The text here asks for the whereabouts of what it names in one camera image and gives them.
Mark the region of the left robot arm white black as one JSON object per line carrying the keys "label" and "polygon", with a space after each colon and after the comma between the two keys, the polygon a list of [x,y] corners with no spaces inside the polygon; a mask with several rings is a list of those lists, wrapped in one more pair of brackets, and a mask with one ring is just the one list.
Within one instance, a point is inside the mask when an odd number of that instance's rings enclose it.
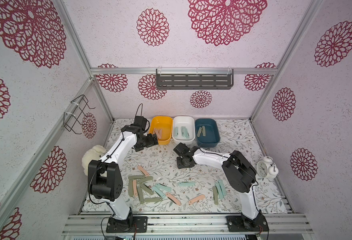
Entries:
{"label": "left robot arm white black", "polygon": [[142,116],[135,116],[134,122],[121,128],[119,138],[99,160],[88,164],[88,194],[103,200],[117,221],[126,221],[132,214],[121,192],[123,179],[120,166],[131,150],[139,152],[158,144],[153,134],[147,133],[149,121]]}

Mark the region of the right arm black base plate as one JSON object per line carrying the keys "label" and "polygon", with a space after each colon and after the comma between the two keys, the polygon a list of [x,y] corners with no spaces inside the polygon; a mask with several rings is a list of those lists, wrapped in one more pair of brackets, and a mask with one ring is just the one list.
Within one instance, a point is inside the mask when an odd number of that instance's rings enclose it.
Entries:
{"label": "right arm black base plate", "polygon": [[229,232],[268,232],[269,227],[265,216],[261,213],[253,220],[245,217],[243,214],[239,216],[226,216]]}

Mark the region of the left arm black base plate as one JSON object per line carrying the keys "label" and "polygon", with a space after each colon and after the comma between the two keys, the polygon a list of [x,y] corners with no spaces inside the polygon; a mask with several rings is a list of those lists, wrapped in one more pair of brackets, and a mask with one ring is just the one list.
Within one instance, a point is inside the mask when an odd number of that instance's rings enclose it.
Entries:
{"label": "left arm black base plate", "polygon": [[106,233],[146,233],[148,226],[148,217],[128,216],[126,220],[116,220],[109,218]]}

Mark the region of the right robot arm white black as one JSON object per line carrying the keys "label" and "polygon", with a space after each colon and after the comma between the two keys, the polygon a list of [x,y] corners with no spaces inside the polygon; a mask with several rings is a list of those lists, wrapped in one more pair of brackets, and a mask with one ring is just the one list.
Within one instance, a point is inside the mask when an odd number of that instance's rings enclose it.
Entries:
{"label": "right robot arm white black", "polygon": [[256,220],[261,212],[258,210],[252,187],[256,181],[256,169],[239,151],[216,153],[200,147],[187,147],[180,143],[174,148],[177,154],[178,169],[204,165],[223,170],[231,187],[240,193],[242,215],[249,221]]}

